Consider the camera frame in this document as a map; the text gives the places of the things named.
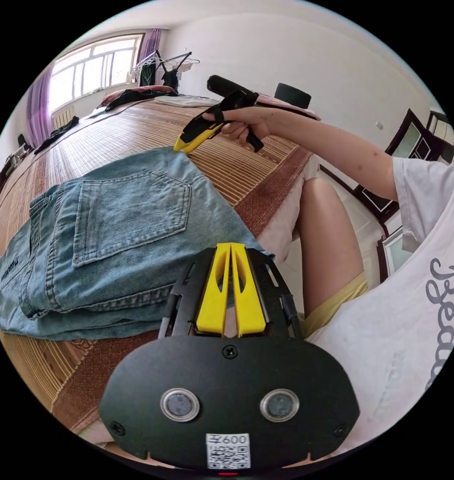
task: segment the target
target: sticker label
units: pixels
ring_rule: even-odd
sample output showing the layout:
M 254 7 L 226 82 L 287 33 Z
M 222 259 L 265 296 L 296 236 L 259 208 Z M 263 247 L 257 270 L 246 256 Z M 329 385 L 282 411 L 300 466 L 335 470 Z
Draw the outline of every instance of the sticker label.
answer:
M 207 465 L 210 469 L 249 469 L 250 438 L 248 433 L 225 435 L 208 433 Z

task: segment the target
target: radiator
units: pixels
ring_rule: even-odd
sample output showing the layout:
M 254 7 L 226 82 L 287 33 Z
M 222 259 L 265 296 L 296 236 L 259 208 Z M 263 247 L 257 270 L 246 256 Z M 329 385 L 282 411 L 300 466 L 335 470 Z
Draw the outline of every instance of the radiator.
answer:
M 58 130 L 60 127 L 66 125 L 74 117 L 73 107 L 61 111 L 52 117 L 53 130 Z

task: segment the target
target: back pocket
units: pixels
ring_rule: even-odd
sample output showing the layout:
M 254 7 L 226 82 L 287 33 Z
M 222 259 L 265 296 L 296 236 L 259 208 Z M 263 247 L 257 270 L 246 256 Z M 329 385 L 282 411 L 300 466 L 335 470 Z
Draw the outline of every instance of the back pocket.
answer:
M 82 183 L 73 267 L 183 232 L 191 187 L 152 170 L 136 175 Z

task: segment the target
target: hand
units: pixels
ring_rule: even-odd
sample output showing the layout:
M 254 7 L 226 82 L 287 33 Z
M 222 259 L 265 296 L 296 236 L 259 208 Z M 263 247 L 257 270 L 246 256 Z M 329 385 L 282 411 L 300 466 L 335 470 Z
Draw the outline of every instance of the hand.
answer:
M 280 112 L 277 108 L 259 106 L 225 111 L 223 117 L 228 124 L 222 127 L 222 133 L 230 140 L 238 140 L 241 145 L 246 145 L 250 128 L 256 137 L 263 140 L 270 135 L 276 135 Z M 215 120 L 211 113 L 204 114 L 203 118 L 209 121 Z

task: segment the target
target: t-shirt sleeve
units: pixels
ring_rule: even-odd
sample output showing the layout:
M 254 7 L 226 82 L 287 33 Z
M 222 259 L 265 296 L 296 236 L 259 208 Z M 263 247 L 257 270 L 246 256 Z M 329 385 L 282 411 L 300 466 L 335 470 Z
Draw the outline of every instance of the t-shirt sleeve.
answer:
M 402 248 L 414 252 L 442 215 L 454 191 L 454 163 L 393 159 L 402 221 Z

